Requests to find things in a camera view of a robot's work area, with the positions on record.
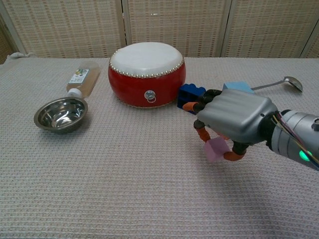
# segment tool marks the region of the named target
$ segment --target pink block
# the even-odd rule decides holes
[[[222,137],[212,138],[204,146],[207,160],[211,163],[224,159],[223,155],[230,149]]]

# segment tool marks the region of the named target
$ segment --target robot finger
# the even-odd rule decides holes
[[[220,91],[220,90],[210,89],[210,90],[207,90],[203,95],[199,96],[197,101],[199,103],[202,103],[202,104],[205,105],[205,104],[207,104],[209,102],[212,102],[213,99],[216,96],[219,96],[221,93],[222,93],[222,91]]]
[[[247,144],[234,141],[232,151],[224,153],[224,159],[228,161],[238,161],[245,156],[248,147],[249,145]]]
[[[205,105],[198,103],[198,102],[188,102],[185,105],[183,105],[183,110],[193,111],[195,113],[200,112],[204,108],[205,108]]]
[[[207,132],[207,130],[205,129],[205,124],[202,121],[197,119],[194,122],[194,128],[196,129],[201,140],[203,140],[204,142],[207,142],[210,140],[210,135]]]

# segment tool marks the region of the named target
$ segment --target toy block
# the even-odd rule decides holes
[[[223,85],[223,90],[225,89],[235,89],[239,91],[245,91],[248,93],[254,94],[255,92],[251,89],[251,87],[243,81],[238,81],[238,82],[226,82]]]
[[[224,160],[224,153],[230,152],[226,141],[222,137],[212,138],[204,145],[208,162],[214,163]]]
[[[178,91],[177,107],[183,109],[183,105],[188,102],[195,102],[205,91],[204,87],[197,87],[195,84],[182,85]]]

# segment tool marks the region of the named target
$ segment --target red drum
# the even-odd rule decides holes
[[[186,78],[182,54],[159,42],[136,43],[110,59],[109,81],[116,96],[135,107],[159,107],[176,99]]]

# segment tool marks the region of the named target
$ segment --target light blue block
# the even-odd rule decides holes
[[[248,93],[254,94],[255,92],[250,88],[250,86],[243,81],[238,81],[238,82],[226,82],[223,85],[223,90],[225,89],[235,89],[239,91],[245,91]]]

